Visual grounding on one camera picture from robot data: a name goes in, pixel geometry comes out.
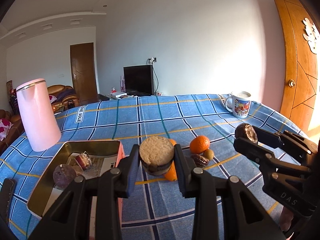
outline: orange wooden door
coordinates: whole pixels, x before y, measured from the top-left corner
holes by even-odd
[[[79,97],[80,104],[96,102],[98,93],[93,43],[71,45],[70,58],[73,87]]]
[[[316,100],[317,57],[312,53],[303,20],[311,17],[299,0],[274,0],[279,12],[285,45],[285,81],[280,113],[304,132],[308,131]]]

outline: door handle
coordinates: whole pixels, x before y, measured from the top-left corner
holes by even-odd
[[[293,79],[290,79],[288,84],[289,84],[289,87],[291,87],[291,88],[295,87],[295,85],[296,85],[296,83]]]

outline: mug handle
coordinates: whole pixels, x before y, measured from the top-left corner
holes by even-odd
[[[230,113],[232,113],[232,109],[227,106],[227,102],[228,102],[229,99],[232,99],[232,97],[228,97],[228,98],[226,99],[226,101],[225,101],[225,103],[224,103],[224,106],[226,107],[226,109],[227,109]]]

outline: black tv screen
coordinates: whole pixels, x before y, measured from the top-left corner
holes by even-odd
[[[154,95],[153,69],[151,65],[124,67],[125,91],[128,95]]]

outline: pink pitcher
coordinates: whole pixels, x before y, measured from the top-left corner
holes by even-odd
[[[22,123],[35,152],[55,145],[61,132],[50,104],[47,84],[38,78],[17,87]]]

